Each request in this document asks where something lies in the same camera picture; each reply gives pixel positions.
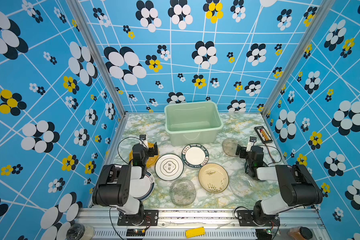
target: yellow plate with painted design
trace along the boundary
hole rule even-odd
[[[199,182],[208,192],[219,193],[227,188],[229,177],[222,166],[216,163],[208,163],[199,171]]]

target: green plastic tub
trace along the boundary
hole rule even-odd
[[[211,101],[169,104],[164,112],[172,146],[214,142],[223,128],[217,105]]]

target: black and white circle pattern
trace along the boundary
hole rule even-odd
[[[352,185],[347,187],[345,192],[347,199],[351,200],[350,204],[356,210],[360,210],[360,181],[353,180]]]
[[[44,120],[37,122],[36,125],[30,122],[25,124],[22,133],[26,137],[21,141],[21,147],[24,150],[33,149],[38,153],[52,151],[53,143],[60,139],[59,133],[55,131],[55,125]]]
[[[73,134],[75,135],[73,140],[75,144],[78,144],[79,146],[86,146],[87,141],[89,141],[88,130],[80,128],[80,130],[76,130]]]
[[[339,110],[333,114],[332,125],[339,128],[339,133],[346,136],[352,130],[360,131],[360,102],[350,103],[345,100],[339,105]]]
[[[314,90],[317,90],[319,88],[320,84],[320,71],[316,72],[310,72],[308,74],[307,80],[305,80],[305,86],[304,89],[307,90],[309,94],[312,94]]]
[[[245,93],[249,94],[250,97],[252,97],[255,94],[260,93],[261,83],[260,81],[249,81],[248,85],[244,87]]]
[[[336,174],[342,176],[346,170],[345,160],[346,158],[343,154],[330,151],[329,156],[325,158],[324,167],[328,169],[328,174],[332,177]]]
[[[212,41],[208,41],[205,44],[203,41],[198,41],[195,44],[195,48],[196,51],[192,53],[195,64],[201,64],[203,69],[208,69],[210,65],[217,63],[216,48]]]
[[[71,57],[68,65],[72,73],[80,77],[82,83],[87,86],[92,85],[92,78],[97,78],[97,68],[93,65],[93,58],[86,46],[80,47],[76,42],[69,44]],[[86,62],[86,69],[83,68],[83,63]]]
[[[72,96],[66,96],[65,97],[65,105],[69,108],[76,109],[78,107],[77,99],[73,98]]]
[[[245,18],[244,0],[234,0],[231,6],[232,18],[238,23],[241,19]]]
[[[265,61],[265,54],[267,53],[265,46],[266,45],[264,43],[260,45],[257,43],[252,44],[251,50],[247,52],[248,62],[252,63],[252,66],[256,66],[257,64]]]
[[[96,125],[98,116],[96,115],[96,110],[90,108],[85,110],[85,122],[89,122],[91,125]]]
[[[19,26],[2,12],[0,12],[0,35],[0,54],[6,58],[14,60],[19,55],[17,51],[21,53],[28,51],[27,43],[19,38]]]
[[[326,42],[324,47],[328,48],[330,51],[335,50],[336,45],[339,45],[344,40],[344,35],[346,34],[347,29],[344,27],[346,24],[345,19],[341,20],[339,23],[334,23],[329,28],[329,33],[326,36]]]
[[[169,93],[168,99],[166,100],[169,104],[175,104],[175,103],[186,103],[185,96],[178,92],[178,93]]]
[[[112,77],[121,78],[129,85],[135,85],[137,78],[144,78],[146,70],[139,63],[138,56],[129,47],[120,48],[120,52],[113,47],[104,49],[104,56],[109,60],[105,63]],[[127,63],[129,70],[121,69]]]
[[[288,94],[288,103],[292,103],[294,97],[295,97],[295,91],[289,91],[289,94]]]
[[[48,184],[48,193],[57,192],[62,190],[62,186],[65,185],[64,179],[55,179]]]
[[[46,229],[41,240],[62,240],[67,236],[68,229],[75,223],[79,210],[82,208],[81,202],[76,202],[75,192],[64,195],[58,205],[49,208],[41,218],[40,226]]]
[[[301,126],[300,126],[301,130],[303,132],[308,131],[308,129],[309,129],[308,127],[310,124],[311,123],[309,122],[309,118],[303,118],[303,120],[301,122]]]
[[[138,11],[136,12],[136,18],[140,21],[141,26],[148,27],[148,30],[153,33],[156,31],[156,27],[161,26],[161,20],[158,18],[157,9],[154,8],[152,1],[137,1],[136,3]]]
[[[106,103],[105,116],[108,117],[110,120],[113,120],[115,115],[116,115],[115,105],[113,103]]]
[[[238,113],[238,112],[245,112],[247,109],[245,108],[247,104],[245,100],[232,100],[231,104],[227,107],[228,112],[230,113]]]
[[[168,9],[168,15],[173,24],[177,24],[181,30],[187,27],[187,24],[193,22],[191,16],[191,7],[187,0],[170,0],[171,8]]]
[[[288,9],[288,10],[283,9],[280,15],[277,17],[277,21],[279,21],[277,27],[280,28],[280,31],[283,31],[285,28],[291,26],[291,20],[292,20],[291,13],[292,13],[292,9]]]
[[[281,142],[287,141],[287,138],[293,139],[296,134],[296,114],[293,111],[287,111],[282,109],[279,114],[279,119],[275,124],[275,131],[279,133],[279,139]]]

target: white flower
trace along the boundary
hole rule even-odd
[[[337,207],[336,209],[335,209],[335,212],[336,212],[336,214],[338,215],[338,216],[340,216],[340,217],[344,217],[344,212],[343,212],[343,210],[341,210],[339,207]]]

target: black cable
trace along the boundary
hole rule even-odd
[[[273,147],[273,146],[267,146],[267,145],[256,145],[256,146]],[[282,159],[283,159],[281,152],[280,152],[276,147],[273,147],[273,148],[276,149],[276,150],[279,152],[279,154],[280,154],[280,161],[268,163],[268,164],[266,164],[267,166],[268,166],[269,164],[272,164],[272,163],[279,163],[279,162],[281,162]]]
[[[110,210],[111,210],[111,209],[112,209],[112,207],[109,209],[109,219],[110,219],[110,223],[112,224],[113,230],[115,230],[117,236],[119,236],[119,238],[121,238],[122,240],[124,240],[124,238],[122,238],[122,237],[120,236],[120,234],[116,231],[115,226],[113,226],[112,218],[110,217]]]
[[[275,235],[273,236],[272,240],[276,237],[277,232],[279,231],[279,227],[280,227],[280,224],[278,225],[277,230],[276,230],[276,233],[275,233]]]
[[[239,209],[239,208],[244,208],[244,209],[250,211],[250,210],[247,209],[246,207],[242,207],[242,206],[235,208],[235,210],[233,211],[233,216],[234,216],[235,218],[237,218],[237,219],[239,219],[239,217],[236,217],[236,211],[237,211],[237,209]]]
[[[136,139],[138,139],[139,141],[141,141],[141,140],[140,140],[140,138],[138,138],[138,137],[126,137],[126,138],[124,138],[123,140],[121,140],[121,141],[118,143],[118,145],[117,145],[117,153],[118,153],[118,156],[119,156],[119,157],[121,158],[121,160],[123,160],[126,164],[131,164],[131,161],[129,161],[129,163],[127,163],[127,162],[121,157],[120,152],[118,151],[118,147],[120,146],[120,143],[121,143],[122,141],[124,141],[125,139],[127,139],[127,138],[136,138]],[[141,141],[141,142],[144,144],[144,146],[145,146],[147,149],[149,149],[148,146],[145,145],[145,143],[144,143],[143,141]]]

